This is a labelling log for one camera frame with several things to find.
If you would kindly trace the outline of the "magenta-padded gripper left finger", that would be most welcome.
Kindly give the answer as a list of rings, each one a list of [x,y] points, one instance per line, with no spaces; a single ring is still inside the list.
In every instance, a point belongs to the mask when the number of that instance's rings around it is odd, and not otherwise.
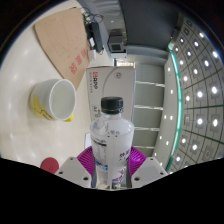
[[[92,148],[86,148],[77,157],[69,157],[56,175],[81,187],[92,188],[96,182]]]

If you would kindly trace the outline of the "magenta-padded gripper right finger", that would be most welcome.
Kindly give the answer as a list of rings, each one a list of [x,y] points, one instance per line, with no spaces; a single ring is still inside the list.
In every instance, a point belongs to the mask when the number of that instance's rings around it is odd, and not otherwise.
[[[126,174],[128,188],[140,188],[165,176],[167,172],[155,157],[146,157],[136,148],[131,148]]]

